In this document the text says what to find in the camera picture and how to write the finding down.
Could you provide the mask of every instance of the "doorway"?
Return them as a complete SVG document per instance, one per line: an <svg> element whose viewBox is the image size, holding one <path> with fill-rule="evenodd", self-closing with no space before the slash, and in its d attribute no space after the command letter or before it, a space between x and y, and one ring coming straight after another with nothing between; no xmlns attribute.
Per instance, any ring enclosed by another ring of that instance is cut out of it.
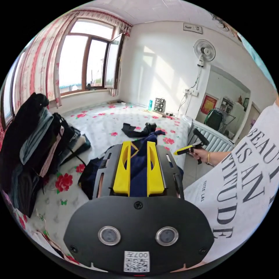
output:
<svg viewBox="0 0 279 279"><path fill-rule="evenodd" d="M247 121L238 137L235 141L235 144L238 144L251 130L251 122L252 120L257 120L260 116L259 110L255 107L255 104L252 103L250 112L247 117Z"/></svg>

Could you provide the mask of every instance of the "water bottle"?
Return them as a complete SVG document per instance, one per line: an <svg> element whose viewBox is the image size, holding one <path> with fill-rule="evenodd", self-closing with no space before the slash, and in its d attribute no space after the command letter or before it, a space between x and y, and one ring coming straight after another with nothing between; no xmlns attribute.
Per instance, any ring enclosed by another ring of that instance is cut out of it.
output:
<svg viewBox="0 0 279 279"><path fill-rule="evenodd" d="M153 101L152 101L152 100L150 100L150 101L149 101L148 110L152 110L152 103L153 103Z"/></svg>

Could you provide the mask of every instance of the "open window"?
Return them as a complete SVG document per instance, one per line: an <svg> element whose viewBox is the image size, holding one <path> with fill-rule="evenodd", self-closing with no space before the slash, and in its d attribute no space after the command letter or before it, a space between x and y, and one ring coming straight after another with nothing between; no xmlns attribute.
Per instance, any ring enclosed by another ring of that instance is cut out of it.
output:
<svg viewBox="0 0 279 279"><path fill-rule="evenodd" d="M116 88L124 35L120 34L109 44L105 72L105 87Z"/></svg>
<svg viewBox="0 0 279 279"><path fill-rule="evenodd" d="M124 35L98 21L78 19L67 34L59 61L61 96L117 87Z"/></svg>

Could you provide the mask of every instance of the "window frame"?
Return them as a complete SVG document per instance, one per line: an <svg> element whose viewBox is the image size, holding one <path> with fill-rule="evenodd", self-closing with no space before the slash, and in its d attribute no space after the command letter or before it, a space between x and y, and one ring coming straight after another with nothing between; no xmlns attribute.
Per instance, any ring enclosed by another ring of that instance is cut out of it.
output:
<svg viewBox="0 0 279 279"><path fill-rule="evenodd" d="M2 124L2 127L3 127L4 131L6 130L6 128L10 124L10 122L15 118L15 112L14 112L14 106L13 106L13 92L12 91L13 91L13 85L14 85L14 82L15 82L15 72L16 72L17 67L18 67L20 56L24 52L25 52L25 49L18 55L18 57L15 60L15 68L14 68L13 73L12 73L12 81L11 81L11 84L10 84L10 109L11 109L11 116L10 116L10 118L8 120L5 119L5 113L4 113L4 90L5 90L5 86L6 86L6 82L7 82L7 77L8 77L9 72L8 72L8 74L7 74L7 76L6 76L5 80L4 80L3 85L2 85L2 89L1 89L1 107L0 107L0 109L1 109L1 124Z"/></svg>
<svg viewBox="0 0 279 279"><path fill-rule="evenodd" d="M76 24L77 21L92 22L92 23L100 24L102 26L107 26L107 27L110 26L110 27L112 27L111 38L110 39L106 39L106 38L99 37L99 36L96 36L96 35L72 32L72 29L73 29L73 27L74 27L74 25ZM83 54L82 73L81 73L81 86L82 86L82 88L78 89L78 90L74 90L74 91L63 92L63 93L60 94L61 97L68 96L68 95L71 95L71 94L74 94L74 93L85 92L85 91L88 91L88 90L106 90L106 89L116 88L117 83L118 83L117 75L118 75L118 72L119 72L120 55L121 55L122 46L123 46L124 34L122 35L121 41L119 43L119 50L118 50L116 67L115 67L115 86L114 87L105 87L105 75L106 75L106 69L107 69L107 58L108 58L108 52L109 52L110 43L114 39L116 39L118 36L121 35L121 33L120 33L117 36L115 36L116 30L117 30L116 26L113 26L113 25L108 24L106 22L102 22L100 20L93 20L93 19L79 17L79 18L77 18L73 22L73 24L70 27L70 30L68 31L66 36L83 36L83 37L87 37L87 43L85 45L84 54ZM101 86L91 86L90 89L89 89L89 88L87 88L87 83L86 83L87 82L87 80L86 80L87 79L87 65L88 65L90 46L91 46L91 42L93 40L100 41L100 42L105 42L105 43L107 43L107 46L106 46L105 56L104 56L104 65L103 65L103 74L102 74L102 85Z"/></svg>
<svg viewBox="0 0 279 279"><path fill-rule="evenodd" d="M13 70L13 73L12 73L12 82L11 82L11 85L10 85L10 108L11 108L11 112L12 112L12 116L6 121L5 120L5 113L4 113L4 90L5 90L5 86L6 86L6 81L7 81L7 77L8 77L8 74L9 72L7 73L6 75L6 78L3 82L3 85L2 85L2 88L0 89L0 110L1 110L1 114L0 114L0 118L1 118L1 124L2 124L2 127L3 127L3 131L6 130L6 128L8 127L8 125L11 123L11 121L14 120L15 118L15 111L14 111L14 100L13 100L13 86L14 86L14 83L16 82L15 81L15 73L16 73L16 70L17 70L17 67L18 67L18 63L20 61L20 57L22 54L26 53L27 50L29 49L29 47L32 45L32 43L34 42L34 38L33 37L29 42L28 44L24 47L24 49L20 52L20 54L17 56L17 58L15 59L14 62L16 62L15 64L15 68Z"/></svg>

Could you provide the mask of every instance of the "camera lens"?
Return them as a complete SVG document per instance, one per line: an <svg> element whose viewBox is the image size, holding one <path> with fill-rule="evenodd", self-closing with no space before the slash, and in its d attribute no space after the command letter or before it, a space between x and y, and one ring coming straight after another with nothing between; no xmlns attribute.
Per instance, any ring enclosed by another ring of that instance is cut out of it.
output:
<svg viewBox="0 0 279 279"><path fill-rule="evenodd" d="M161 246L171 246L178 239L178 231L173 227L164 227L156 234L156 241Z"/></svg>
<svg viewBox="0 0 279 279"><path fill-rule="evenodd" d="M98 238L103 244L112 246L119 243L121 236L116 228L106 226L100 229Z"/></svg>

